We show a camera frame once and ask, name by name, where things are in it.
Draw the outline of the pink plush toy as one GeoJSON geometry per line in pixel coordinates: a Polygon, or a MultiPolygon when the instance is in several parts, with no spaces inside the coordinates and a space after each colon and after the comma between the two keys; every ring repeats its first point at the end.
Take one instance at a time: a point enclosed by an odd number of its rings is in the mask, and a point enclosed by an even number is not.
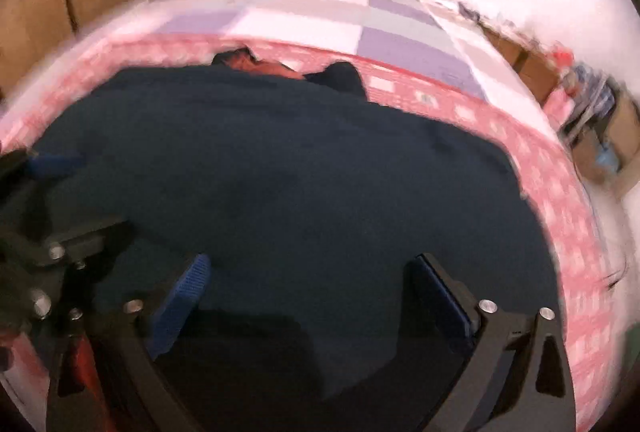
{"type": "Polygon", "coordinates": [[[568,122],[574,108],[574,100],[563,88],[557,88],[549,94],[542,110],[552,129],[558,131],[568,122]]]}

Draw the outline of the dark navy padded jacket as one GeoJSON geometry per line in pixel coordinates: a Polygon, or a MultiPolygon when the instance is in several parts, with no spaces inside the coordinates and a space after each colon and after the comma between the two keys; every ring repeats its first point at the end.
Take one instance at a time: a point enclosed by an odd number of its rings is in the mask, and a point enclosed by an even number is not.
{"type": "Polygon", "coordinates": [[[101,315],[209,257],[202,299],[155,361],[200,431],[426,431],[462,358],[401,336],[402,271],[422,253],[476,299],[561,324],[509,155],[370,102],[345,63],[298,79],[127,68],[1,157],[19,148],[84,162],[50,190],[57,229],[134,225],[96,286],[101,315]]]}

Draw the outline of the wooden nightstand cabinet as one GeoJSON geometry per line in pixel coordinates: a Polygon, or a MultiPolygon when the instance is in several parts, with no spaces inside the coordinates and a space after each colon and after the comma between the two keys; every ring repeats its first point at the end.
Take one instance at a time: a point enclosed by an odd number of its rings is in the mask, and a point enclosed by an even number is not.
{"type": "Polygon", "coordinates": [[[480,29],[520,77],[538,104],[544,105],[551,92],[559,85],[559,70],[541,51],[531,49],[484,24],[480,24],[480,29]]]}

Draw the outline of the pile of colourful clothes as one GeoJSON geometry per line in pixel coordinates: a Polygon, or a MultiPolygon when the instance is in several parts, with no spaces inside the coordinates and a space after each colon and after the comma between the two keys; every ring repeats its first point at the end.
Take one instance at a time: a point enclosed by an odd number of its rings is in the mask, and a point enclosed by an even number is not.
{"type": "Polygon", "coordinates": [[[577,61],[564,49],[555,51],[553,56],[555,62],[562,64],[555,89],[563,88],[575,102],[568,122],[558,132],[570,134],[576,126],[593,127],[613,114],[620,85],[612,75],[577,61]]]}

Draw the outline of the purple pink patchwork bedsheet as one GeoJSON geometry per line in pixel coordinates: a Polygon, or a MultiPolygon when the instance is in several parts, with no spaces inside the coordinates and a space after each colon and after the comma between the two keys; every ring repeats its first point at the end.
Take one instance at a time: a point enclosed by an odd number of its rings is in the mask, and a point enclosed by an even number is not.
{"type": "Polygon", "coordinates": [[[136,0],[93,36],[217,35],[356,55],[489,102],[554,133],[542,108],[458,0],[136,0]]]}

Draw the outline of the cardboard box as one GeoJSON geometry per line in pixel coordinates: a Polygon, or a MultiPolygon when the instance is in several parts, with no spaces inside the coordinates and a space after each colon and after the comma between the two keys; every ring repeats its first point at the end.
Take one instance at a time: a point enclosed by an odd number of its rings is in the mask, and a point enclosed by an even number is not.
{"type": "Polygon", "coordinates": [[[582,178],[608,185],[622,199],[639,183],[639,107],[626,91],[603,118],[584,123],[572,142],[572,157],[582,178]]]}

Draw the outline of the red white checkered blanket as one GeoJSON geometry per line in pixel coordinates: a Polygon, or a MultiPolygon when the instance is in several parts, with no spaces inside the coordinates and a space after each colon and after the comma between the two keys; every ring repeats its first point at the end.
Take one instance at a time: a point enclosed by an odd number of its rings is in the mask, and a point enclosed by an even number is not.
{"type": "MultiPolygon", "coordinates": [[[[1,116],[1,145],[29,146],[64,109],[128,66],[179,67],[210,62],[240,39],[214,35],[105,38],[64,53],[27,82],[1,116]]],[[[565,345],[576,400],[576,428],[601,415],[616,355],[613,303],[608,295],[596,218],[572,161],[547,122],[533,126],[487,99],[435,78],[350,55],[370,99],[408,113],[446,121],[500,145],[512,159],[528,199],[547,233],[559,273],[565,345]]]]}

